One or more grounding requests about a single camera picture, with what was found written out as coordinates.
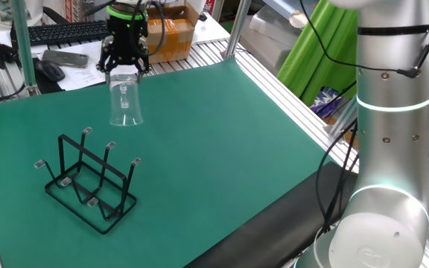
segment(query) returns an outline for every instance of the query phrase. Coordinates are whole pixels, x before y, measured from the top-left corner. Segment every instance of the wire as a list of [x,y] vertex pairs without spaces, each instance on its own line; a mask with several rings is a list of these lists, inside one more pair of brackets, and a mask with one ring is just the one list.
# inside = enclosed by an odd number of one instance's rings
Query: wire
[[314,257],[316,258],[317,265],[319,268],[324,268],[324,266],[320,263],[319,256],[317,255],[317,238],[319,237],[322,228],[317,231],[316,237],[314,238]]
[[10,94],[8,96],[0,97],[0,101],[4,101],[4,100],[10,99],[10,98],[16,96],[17,94],[21,93],[24,88],[25,88],[25,84],[23,83],[21,88],[18,89],[18,91],[14,92],[13,94]]
[[343,91],[340,92],[340,94],[334,98],[334,100],[331,100],[322,107],[319,111],[316,112],[316,115],[320,115],[321,112],[324,112],[325,109],[327,109],[330,105],[334,104],[336,100],[338,100],[340,97],[342,97],[345,93],[347,93],[351,88],[353,88],[357,84],[357,81],[355,80],[353,83],[351,83],[349,86],[347,86]]
[[358,161],[358,153],[355,156],[355,159],[349,168],[349,172],[345,175],[345,179],[342,182],[342,191],[340,192],[340,201],[339,201],[339,216],[340,217],[342,217],[342,214],[343,214],[343,211],[342,211],[343,186],[346,184],[347,180],[349,180],[349,176],[352,173],[352,170],[354,169],[355,164],[357,164],[357,161]]
[[358,131],[357,119],[355,119],[354,122],[355,122],[355,127],[354,127],[354,130],[352,131],[352,138],[350,139],[350,142],[349,142],[349,148],[347,150],[345,160],[343,161],[343,166],[342,166],[342,170],[340,172],[339,179],[337,180],[337,188],[335,190],[335,195],[332,198],[330,204],[328,205],[328,209],[327,209],[327,213],[326,213],[325,221],[324,221],[324,226],[323,226],[324,231],[329,229],[328,224],[329,224],[330,219],[332,218],[332,215],[334,214],[335,205],[337,204],[337,198],[338,198],[339,194],[343,192],[343,177],[344,177],[345,172],[346,172],[347,162],[349,161],[350,153],[352,151],[352,148],[354,147],[354,140],[355,140],[355,136],[356,136],[357,131]]
[[315,35],[317,36],[317,39],[319,40],[319,44],[320,44],[320,46],[322,47],[322,50],[324,51],[324,55],[325,55],[325,56],[326,56],[330,61],[332,61],[332,62],[334,62],[334,63],[341,64],[341,65],[345,65],[345,66],[364,68],[364,69],[366,69],[366,70],[372,70],[372,71],[394,71],[394,72],[398,72],[398,70],[391,69],[391,68],[372,68],[372,67],[367,67],[367,66],[360,66],[360,65],[357,65],[357,64],[353,64],[353,63],[344,63],[344,62],[341,62],[341,61],[338,61],[338,60],[332,59],[332,57],[330,57],[330,56],[327,54],[327,50],[325,49],[325,46],[324,46],[324,44],[322,43],[322,40],[321,40],[321,38],[320,38],[319,33],[317,33],[317,30],[316,30],[316,28],[314,27],[314,23],[312,23],[311,19],[309,18],[309,15],[307,14],[307,11],[305,10],[304,2],[303,2],[302,0],[299,0],[299,2],[300,2],[300,4],[301,4],[302,12],[304,12],[304,15],[305,15],[305,17],[307,18],[307,20],[308,20],[308,22],[309,22],[309,25],[312,27],[312,30],[314,31]]
[[328,118],[327,120],[327,124],[331,121],[331,119],[334,117],[334,115],[339,112],[340,109],[342,109],[346,104],[350,103],[350,101],[346,101],[344,104],[342,104],[340,107],[338,107],[337,109],[335,109],[335,111],[331,114],[331,116]]
[[324,162],[327,159],[328,154],[330,151],[334,148],[335,144],[345,135],[347,131],[349,131],[354,124],[357,123],[357,119],[355,119],[353,122],[350,123],[350,125],[347,126],[339,135],[336,137],[336,139],[332,142],[332,144],[327,148],[327,150],[324,153],[324,156],[322,157],[322,160],[320,161],[319,168],[317,169],[316,174],[316,198],[317,198],[317,204],[319,205],[320,212],[322,213],[322,216],[325,219],[325,209],[322,204],[322,200],[320,199],[320,193],[319,193],[319,181],[320,181],[320,173],[322,172],[322,167],[324,166]]
[[152,53],[143,53],[139,50],[139,45],[136,44],[135,39],[134,39],[134,31],[135,31],[135,17],[137,13],[140,13],[143,17],[143,20],[145,21],[145,17],[143,12],[140,10],[140,4],[142,3],[142,0],[139,0],[137,2],[137,5],[135,7],[135,10],[132,13],[132,19],[130,20],[130,44],[133,47],[133,50],[135,51],[135,54],[137,54],[137,56],[139,57],[149,57],[149,56],[153,56],[154,54],[156,54],[156,52],[158,52],[160,50],[160,48],[162,48],[163,46],[163,41],[165,39],[165,17],[163,16],[163,10],[160,7],[159,3],[157,1],[149,1],[150,4],[153,4],[153,6],[155,6],[155,8],[160,12],[160,19],[162,20],[162,38],[160,39],[160,42],[158,43],[158,45],[155,48],[155,51],[153,51]]

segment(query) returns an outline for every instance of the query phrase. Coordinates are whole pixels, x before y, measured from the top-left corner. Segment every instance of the black keyboard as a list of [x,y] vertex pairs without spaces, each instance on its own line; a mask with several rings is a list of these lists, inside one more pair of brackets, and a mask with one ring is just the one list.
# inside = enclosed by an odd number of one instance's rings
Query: black keyboard
[[105,20],[28,27],[31,45],[95,41],[110,35]]

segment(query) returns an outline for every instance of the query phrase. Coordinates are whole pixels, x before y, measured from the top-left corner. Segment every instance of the black wire rack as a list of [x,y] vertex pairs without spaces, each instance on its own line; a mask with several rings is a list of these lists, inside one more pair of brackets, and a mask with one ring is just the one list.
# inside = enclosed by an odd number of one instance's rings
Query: black wire rack
[[[51,174],[52,180],[47,185],[45,185],[46,193],[48,193],[51,197],[57,200],[60,204],[62,204],[72,213],[77,215],[84,222],[89,224],[92,228],[97,230],[97,232],[105,235],[137,203],[137,199],[132,194],[130,194],[128,190],[130,188],[130,183],[132,182],[133,170],[135,169],[135,166],[140,163],[141,159],[137,158],[132,162],[129,174],[128,176],[125,176],[122,172],[118,171],[113,166],[107,163],[107,160],[109,158],[109,151],[114,148],[115,142],[112,141],[106,146],[104,159],[100,159],[95,154],[84,148],[86,135],[91,133],[91,131],[92,128],[87,127],[82,132],[80,144],[73,141],[66,135],[59,136],[59,162],[61,170],[61,174],[59,176],[54,176],[51,167],[49,167],[49,163],[47,163],[43,159],[39,160],[34,165],[34,167],[41,168],[42,166],[46,166],[49,173]],[[75,164],[73,164],[67,169],[64,156],[64,142],[79,151],[78,161],[76,161]],[[101,171],[99,172],[91,165],[85,163],[83,161],[84,155],[89,157],[95,163],[99,164],[101,166]],[[98,178],[98,186],[95,188],[95,190],[90,191],[77,181],[77,178],[80,177],[82,171],[89,173],[92,172],[93,174],[90,175],[95,175],[95,177]],[[106,171],[109,171],[121,180],[121,187],[117,183],[106,177]],[[115,206],[109,205],[107,202],[104,202],[101,197],[98,196],[98,194],[101,193],[104,184],[107,185],[107,183],[112,186],[112,189],[115,189],[115,191],[120,194],[120,203]],[[67,199],[63,199],[61,195],[57,192],[67,191],[69,188],[74,189],[75,195],[77,196],[77,200],[80,205],[74,206]],[[96,220],[94,219],[94,217],[88,217],[86,211],[83,211],[84,209],[92,209],[95,206],[97,206],[100,210],[100,217]]]

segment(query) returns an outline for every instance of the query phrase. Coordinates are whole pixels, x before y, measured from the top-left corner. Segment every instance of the green cloth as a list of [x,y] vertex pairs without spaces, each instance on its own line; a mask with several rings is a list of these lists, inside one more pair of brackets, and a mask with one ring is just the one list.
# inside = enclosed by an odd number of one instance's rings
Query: green cloth
[[[328,55],[345,63],[356,62],[357,12],[321,0],[311,17]],[[341,92],[355,81],[355,68],[330,61],[308,24],[289,53],[278,79],[307,106],[314,103],[323,86]],[[345,94],[351,98],[357,87]]]
[[[0,104],[5,267],[183,267],[312,174],[324,154],[234,59],[147,77],[140,99],[136,127],[109,125],[107,86]],[[44,159],[57,176],[57,137],[79,142],[86,127],[97,156],[117,143],[108,162],[122,173],[142,159],[130,189],[138,203],[106,235],[50,197],[48,171],[34,168]]]

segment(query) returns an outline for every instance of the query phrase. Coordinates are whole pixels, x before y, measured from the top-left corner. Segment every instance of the computer mouse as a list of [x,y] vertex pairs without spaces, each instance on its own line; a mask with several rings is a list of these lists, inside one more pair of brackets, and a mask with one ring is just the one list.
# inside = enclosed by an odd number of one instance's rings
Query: computer mouse
[[64,71],[56,64],[48,60],[41,60],[34,68],[52,82],[59,82],[66,78]]

